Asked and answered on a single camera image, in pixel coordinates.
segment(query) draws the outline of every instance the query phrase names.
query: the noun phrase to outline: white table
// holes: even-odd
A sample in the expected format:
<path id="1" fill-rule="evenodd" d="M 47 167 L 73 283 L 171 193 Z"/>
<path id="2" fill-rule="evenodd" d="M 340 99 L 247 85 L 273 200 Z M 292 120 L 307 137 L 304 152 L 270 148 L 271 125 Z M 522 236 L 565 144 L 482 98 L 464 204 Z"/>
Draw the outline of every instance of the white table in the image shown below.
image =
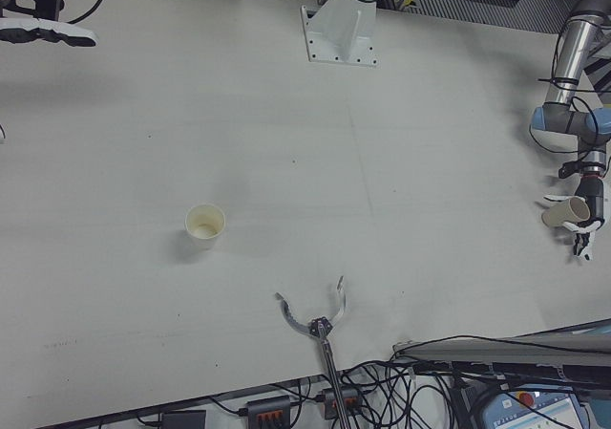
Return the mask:
<path id="1" fill-rule="evenodd" d="M 579 264 L 535 203 L 554 37 L 379 12 L 377 69 L 313 64 L 302 2 L 106 0 L 95 49 L 1 46 L 0 427 L 320 373 L 273 294 L 331 313 L 342 274 L 344 368 L 608 317 L 611 236 Z"/>

